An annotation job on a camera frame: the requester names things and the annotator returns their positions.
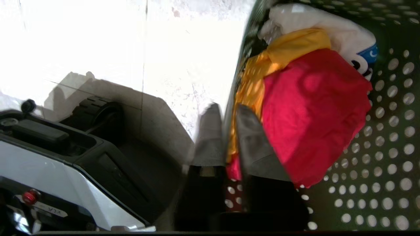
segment red cloth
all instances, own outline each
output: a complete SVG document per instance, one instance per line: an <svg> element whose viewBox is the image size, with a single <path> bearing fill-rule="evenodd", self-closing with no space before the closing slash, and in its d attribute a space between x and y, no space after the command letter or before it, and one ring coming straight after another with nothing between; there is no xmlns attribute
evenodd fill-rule
<svg viewBox="0 0 420 236"><path fill-rule="evenodd" d="M337 52L310 52L264 80L262 123L291 180L318 183L365 125L372 85Z"/></svg>

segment black wheel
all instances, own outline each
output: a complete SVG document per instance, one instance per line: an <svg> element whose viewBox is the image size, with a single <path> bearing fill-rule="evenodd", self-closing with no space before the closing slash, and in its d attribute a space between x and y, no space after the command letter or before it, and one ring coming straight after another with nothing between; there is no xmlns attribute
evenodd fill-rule
<svg viewBox="0 0 420 236"><path fill-rule="evenodd" d="M123 109L117 102L92 96L79 103L72 115L61 123L117 142L121 139L124 128Z"/></svg>

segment yellow cloth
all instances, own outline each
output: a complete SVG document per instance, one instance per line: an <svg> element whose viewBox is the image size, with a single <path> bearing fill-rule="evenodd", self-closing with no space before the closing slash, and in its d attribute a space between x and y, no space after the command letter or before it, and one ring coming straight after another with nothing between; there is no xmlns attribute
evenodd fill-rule
<svg viewBox="0 0 420 236"><path fill-rule="evenodd" d="M231 156L238 152L235 126L237 105L244 104L250 107L261 120L264 77L283 70L291 61L305 54L323 48L331 48L331 42L325 30L302 29L279 37L267 47L267 50L247 61L241 85L236 92L227 162L230 162Z"/></svg>

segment perforated metal basket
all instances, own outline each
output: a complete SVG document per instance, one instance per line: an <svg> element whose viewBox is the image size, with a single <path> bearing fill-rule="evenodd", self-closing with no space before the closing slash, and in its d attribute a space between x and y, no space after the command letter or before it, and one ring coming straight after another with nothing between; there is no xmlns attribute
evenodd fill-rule
<svg viewBox="0 0 420 236"><path fill-rule="evenodd" d="M269 8L291 2L362 25L375 34L379 47L366 126L322 182L299 189L311 213L308 230L419 230L420 1L257 0L245 29L224 131L229 130L238 74L247 58L264 50L257 32Z"/></svg>

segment floor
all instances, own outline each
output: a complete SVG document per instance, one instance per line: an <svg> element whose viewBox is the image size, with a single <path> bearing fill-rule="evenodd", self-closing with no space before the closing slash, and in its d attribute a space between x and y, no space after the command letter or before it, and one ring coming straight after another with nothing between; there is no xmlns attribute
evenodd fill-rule
<svg viewBox="0 0 420 236"><path fill-rule="evenodd" d="M224 112L254 0L0 0L0 110L59 121L91 95L180 165L197 119Z"/></svg>

